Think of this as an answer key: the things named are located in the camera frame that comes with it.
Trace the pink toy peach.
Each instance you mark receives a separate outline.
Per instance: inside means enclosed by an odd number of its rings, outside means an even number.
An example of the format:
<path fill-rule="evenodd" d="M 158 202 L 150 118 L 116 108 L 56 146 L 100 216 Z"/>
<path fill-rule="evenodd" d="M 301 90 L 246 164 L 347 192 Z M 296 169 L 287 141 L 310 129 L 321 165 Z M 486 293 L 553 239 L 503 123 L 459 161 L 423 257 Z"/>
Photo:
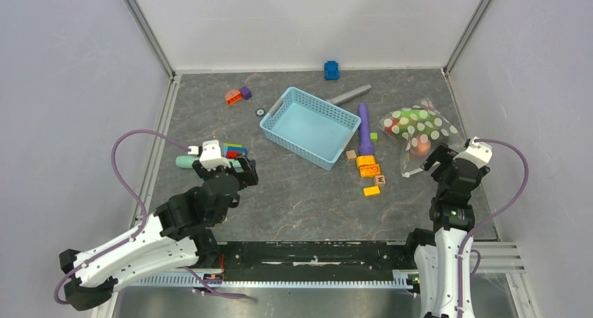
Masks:
<path fill-rule="evenodd" d="M 429 140 L 421 141 L 414 138 L 409 145 L 409 151 L 414 157 L 425 157 L 431 152 L 431 142 Z"/>

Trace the clear polka dot zip bag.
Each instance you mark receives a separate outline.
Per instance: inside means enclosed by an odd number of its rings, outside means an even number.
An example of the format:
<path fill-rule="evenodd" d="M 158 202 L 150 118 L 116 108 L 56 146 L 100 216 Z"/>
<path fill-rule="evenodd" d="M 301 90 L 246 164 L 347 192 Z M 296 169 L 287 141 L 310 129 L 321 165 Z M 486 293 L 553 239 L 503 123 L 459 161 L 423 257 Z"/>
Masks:
<path fill-rule="evenodd" d="M 427 157 L 440 144 L 460 151 L 462 130 L 443 116 L 431 99 L 423 98 L 410 106 L 396 108 L 378 121 L 378 126 L 401 146 L 401 175 L 408 178 L 422 171 Z"/>

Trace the green orange toy mango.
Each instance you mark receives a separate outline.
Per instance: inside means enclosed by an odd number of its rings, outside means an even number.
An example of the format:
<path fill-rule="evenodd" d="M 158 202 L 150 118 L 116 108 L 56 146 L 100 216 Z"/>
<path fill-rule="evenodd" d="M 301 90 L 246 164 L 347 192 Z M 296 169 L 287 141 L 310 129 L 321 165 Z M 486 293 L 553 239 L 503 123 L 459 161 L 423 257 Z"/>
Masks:
<path fill-rule="evenodd" d="M 451 124 L 435 110 L 428 108 L 403 108 L 391 112 L 383 120 L 387 133 L 410 140 L 425 135 L 429 140 L 438 140 L 450 135 Z"/>

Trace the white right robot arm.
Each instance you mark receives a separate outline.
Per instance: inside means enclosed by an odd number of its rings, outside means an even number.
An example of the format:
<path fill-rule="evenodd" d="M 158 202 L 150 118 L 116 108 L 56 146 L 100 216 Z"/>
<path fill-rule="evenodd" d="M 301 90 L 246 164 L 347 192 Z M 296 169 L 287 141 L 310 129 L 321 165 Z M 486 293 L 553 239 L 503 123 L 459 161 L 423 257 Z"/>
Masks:
<path fill-rule="evenodd" d="M 431 230 L 408 235 L 404 259 L 420 278 L 421 317 L 473 317 L 470 296 L 469 232 L 476 225 L 471 194 L 489 173 L 492 148 L 468 140 L 457 152 L 440 144 L 421 165 L 437 183 L 431 199 Z"/>

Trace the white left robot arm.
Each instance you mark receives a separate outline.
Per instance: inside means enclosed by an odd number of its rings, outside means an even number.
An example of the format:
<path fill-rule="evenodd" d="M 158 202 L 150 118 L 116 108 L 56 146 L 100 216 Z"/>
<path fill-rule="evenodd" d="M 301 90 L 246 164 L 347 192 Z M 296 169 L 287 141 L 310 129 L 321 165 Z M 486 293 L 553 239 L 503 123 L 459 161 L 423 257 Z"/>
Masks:
<path fill-rule="evenodd" d="M 202 184 L 172 196 L 141 223 L 87 251 L 59 255 L 64 278 L 55 301 L 85 311 L 102 305 L 137 280 L 174 268 L 214 266 L 220 248 L 212 227 L 239 205 L 239 192 L 259 182 L 256 161 L 240 154 L 233 164 L 207 169 L 199 159 L 192 168 Z"/>

